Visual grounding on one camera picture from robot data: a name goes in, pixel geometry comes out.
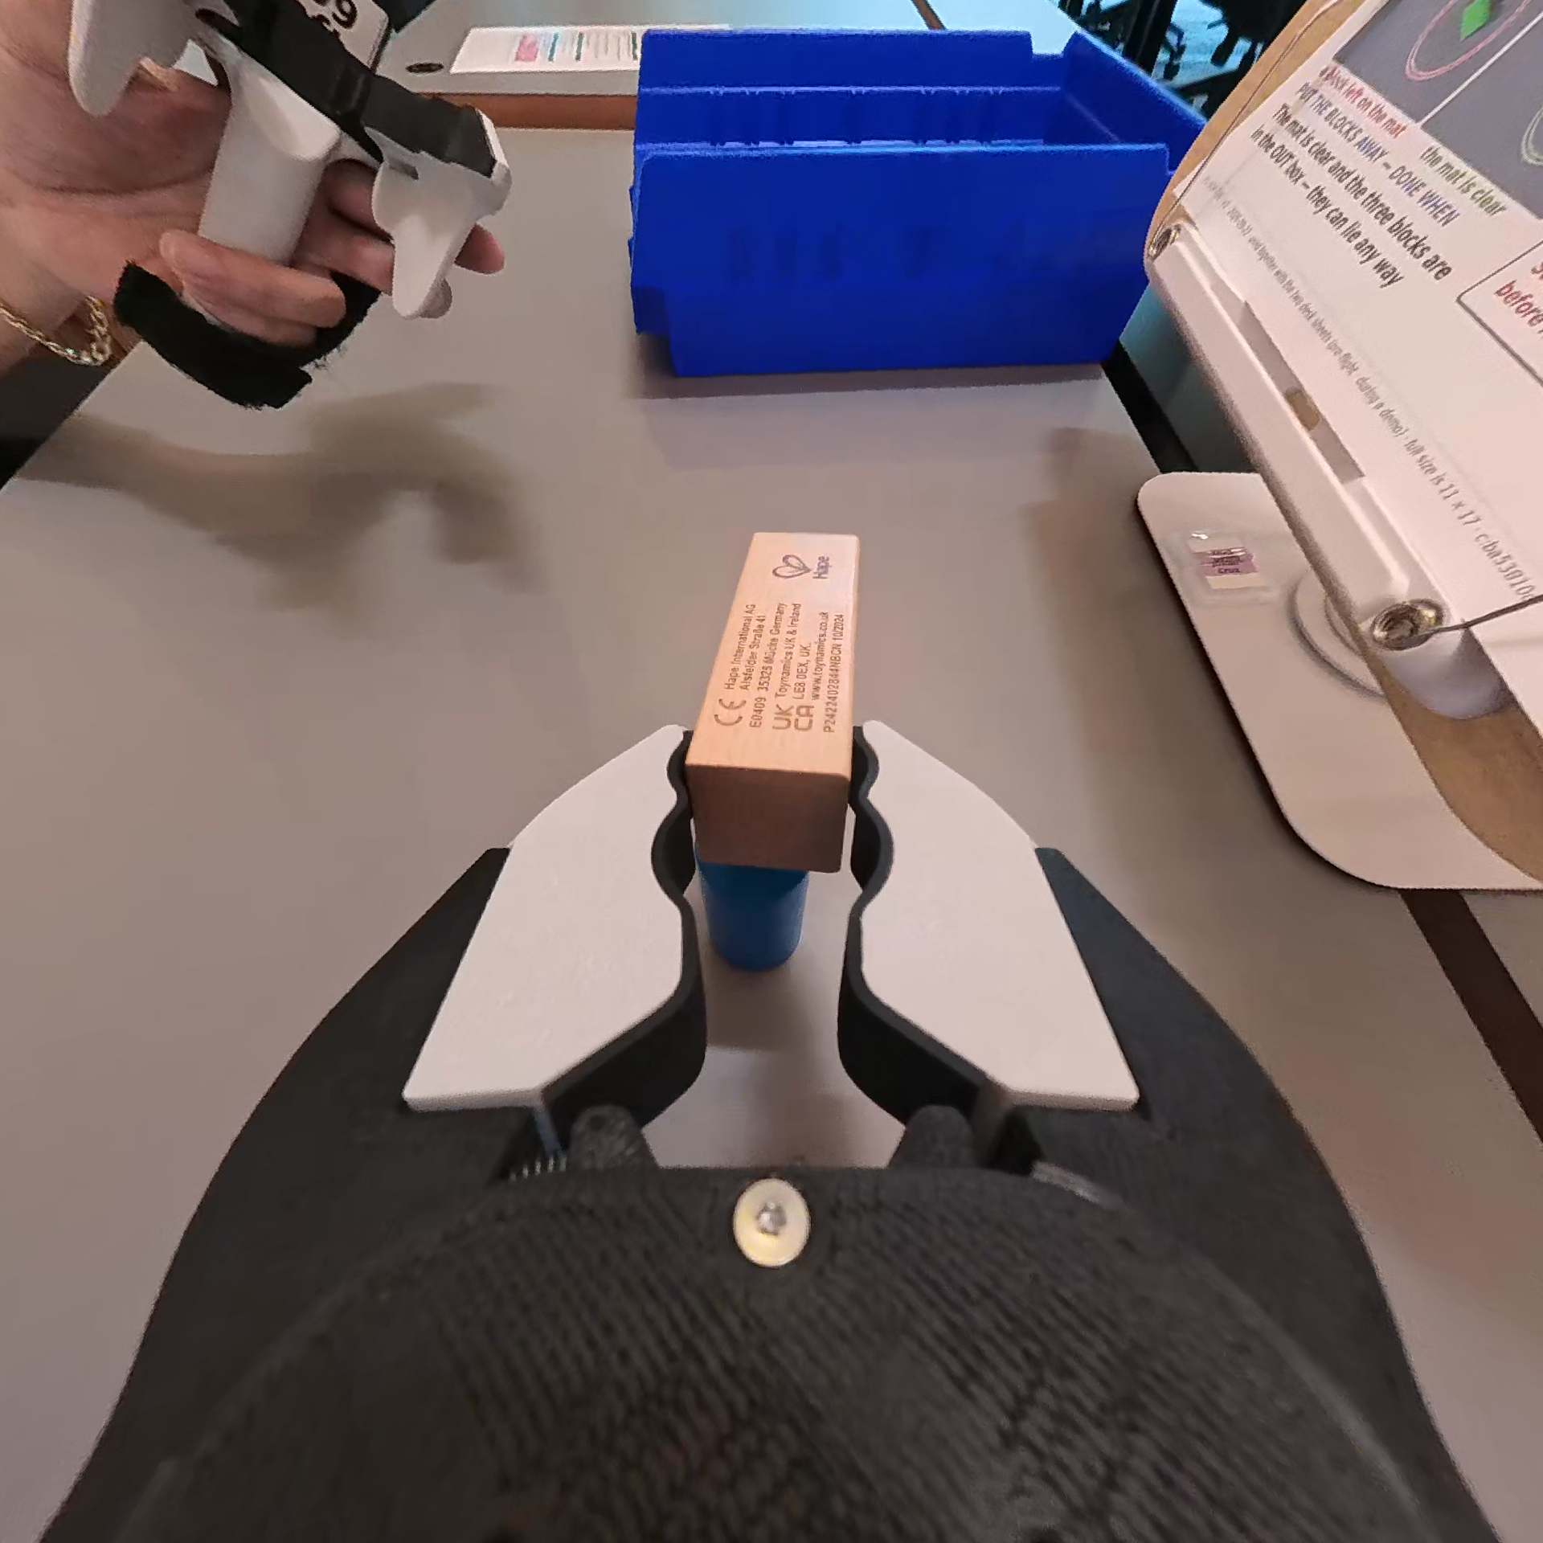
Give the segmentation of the long natural wooden block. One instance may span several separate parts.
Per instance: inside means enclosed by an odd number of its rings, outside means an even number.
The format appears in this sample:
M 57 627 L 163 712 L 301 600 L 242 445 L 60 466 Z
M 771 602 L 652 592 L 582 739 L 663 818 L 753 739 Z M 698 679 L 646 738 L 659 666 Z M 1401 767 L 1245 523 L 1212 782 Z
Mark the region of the long natural wooden block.
M 751 537 L 685 758 L 705 861 L 821 873 L 841 866 L 858 574 L 854 534 Z

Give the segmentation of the blue wooden cylinder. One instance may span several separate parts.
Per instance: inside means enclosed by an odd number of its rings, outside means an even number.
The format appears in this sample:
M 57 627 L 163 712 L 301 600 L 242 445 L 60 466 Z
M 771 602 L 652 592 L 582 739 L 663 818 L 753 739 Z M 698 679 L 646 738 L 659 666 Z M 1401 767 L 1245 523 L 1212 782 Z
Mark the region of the blue wooden cylinder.
M 712 949 L 740 971 L 771 971 L 802 934 L 806 870 L 707 861 L 698 853 L 700 892 Z

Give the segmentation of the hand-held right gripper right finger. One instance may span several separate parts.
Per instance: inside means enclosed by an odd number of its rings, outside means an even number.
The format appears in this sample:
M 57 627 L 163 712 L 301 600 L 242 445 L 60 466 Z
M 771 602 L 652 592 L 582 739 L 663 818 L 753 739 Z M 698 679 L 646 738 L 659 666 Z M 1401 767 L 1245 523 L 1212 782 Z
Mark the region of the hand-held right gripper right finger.
M 854 732 L 858 897 L 837 1052 L 900 1123 L 1023 1109 L 1128 1112 L 1140 1090 L 1041 850 L 971 780 L 876 719 Z

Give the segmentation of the white printed paper sheet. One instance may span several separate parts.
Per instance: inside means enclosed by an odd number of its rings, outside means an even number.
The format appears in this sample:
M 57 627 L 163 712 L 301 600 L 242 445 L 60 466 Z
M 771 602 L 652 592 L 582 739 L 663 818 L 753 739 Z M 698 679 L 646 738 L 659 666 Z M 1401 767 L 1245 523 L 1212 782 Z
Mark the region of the white printed paper sheet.
M 446 67 L 474 96 L 632 96 L 648 25 L 481 25 Z

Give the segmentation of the black office chair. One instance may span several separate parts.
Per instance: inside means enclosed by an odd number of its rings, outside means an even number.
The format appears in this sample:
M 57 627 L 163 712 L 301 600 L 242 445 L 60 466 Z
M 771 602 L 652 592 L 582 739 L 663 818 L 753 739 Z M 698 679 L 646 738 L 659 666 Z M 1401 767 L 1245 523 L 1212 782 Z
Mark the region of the black office chair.
M 1219 12 L 1223 38 L 1208 62 L 1214 69 L 1232 63 L 1240 52 L 1240 67 L 1251 65 L 1260 51 L 1275 40 L 1282 25 L 1295 12 L 1295 1 L 1208 1 Z

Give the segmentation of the large blue plastic bin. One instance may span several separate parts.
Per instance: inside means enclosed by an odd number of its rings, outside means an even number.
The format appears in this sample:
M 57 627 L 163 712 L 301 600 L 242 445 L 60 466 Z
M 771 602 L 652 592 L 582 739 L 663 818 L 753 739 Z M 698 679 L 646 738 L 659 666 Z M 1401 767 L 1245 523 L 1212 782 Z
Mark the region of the large blue plastic bin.
M 679 376 L 1104 359 L 1203 118 L 1027 30 L 650 28 L 630 306 Z

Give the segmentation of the instruction sign board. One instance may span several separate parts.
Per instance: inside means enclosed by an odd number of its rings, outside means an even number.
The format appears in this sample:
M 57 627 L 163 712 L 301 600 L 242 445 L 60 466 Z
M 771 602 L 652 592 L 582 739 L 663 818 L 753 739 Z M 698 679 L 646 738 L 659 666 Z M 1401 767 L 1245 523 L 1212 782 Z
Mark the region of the instruction sign board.
M 1526 605 L 1478 637 L 1541 723 L 1539 40 L 1539 3 L 1308 5 L 1148 245 L 1192 223 L 1462 614 Z

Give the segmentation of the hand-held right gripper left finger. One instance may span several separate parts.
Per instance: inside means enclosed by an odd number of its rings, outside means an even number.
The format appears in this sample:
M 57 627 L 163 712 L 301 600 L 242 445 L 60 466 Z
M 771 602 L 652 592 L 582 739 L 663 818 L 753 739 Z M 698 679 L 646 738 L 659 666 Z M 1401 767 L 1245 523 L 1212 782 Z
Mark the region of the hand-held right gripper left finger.
M 663 725 L 551 800 L 507 846 L 402 1098 L 518 1107 L 543 1132 L 615 1105 L 639 1125 L 701 1072 L 707 1008 L 687 888 L 683 760 Z

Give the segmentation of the small clear sticker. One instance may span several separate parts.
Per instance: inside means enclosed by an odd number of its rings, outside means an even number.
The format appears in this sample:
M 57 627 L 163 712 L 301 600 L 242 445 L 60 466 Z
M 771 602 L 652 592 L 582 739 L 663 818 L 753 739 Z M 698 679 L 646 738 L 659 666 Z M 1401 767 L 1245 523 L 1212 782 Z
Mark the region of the small clear sticker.
M 1227 532 L 1186 532 L 1183 550 L 1199 591 L 1208 598 L 1258 600 L 1275 589 L 1260 552 Z

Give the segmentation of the white sign stand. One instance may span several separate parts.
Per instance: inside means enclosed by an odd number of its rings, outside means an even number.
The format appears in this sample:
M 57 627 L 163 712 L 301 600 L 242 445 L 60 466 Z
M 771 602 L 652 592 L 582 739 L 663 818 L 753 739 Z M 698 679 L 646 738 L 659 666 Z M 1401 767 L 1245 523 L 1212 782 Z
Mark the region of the white sign stand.
M 1286 822 L 1387 888 L 1539 894 L 1539 697 L 1478 637 L 1526 605 L 1462 614 L 1453 576 L 1192 223 L 1170 218 L 1148 251 L 1252 469 L 1155 475 L 1137 510 Z M 1254 546 L 1273 592 L 1208 598 L 1192 530 Z

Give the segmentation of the person's left hand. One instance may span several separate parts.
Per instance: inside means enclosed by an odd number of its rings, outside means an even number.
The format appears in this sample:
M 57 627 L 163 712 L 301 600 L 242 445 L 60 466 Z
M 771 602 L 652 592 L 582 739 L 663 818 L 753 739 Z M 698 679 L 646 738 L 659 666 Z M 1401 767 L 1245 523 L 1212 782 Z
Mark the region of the person's left hand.
M 171 65 L 141 63 L 114 109 L 88 113 L 70 82 L 71 5 L 3 3 L 3 370 L 27 350 L 103 366 L 114 335 L 132 333 L 228 401 L 284 405 L 391 299 L 371 164 L 325 168 L 290 262 L 202 238 L 226 76 L 191 43 Z M 487 220 L 452 267 L 501 269 Z

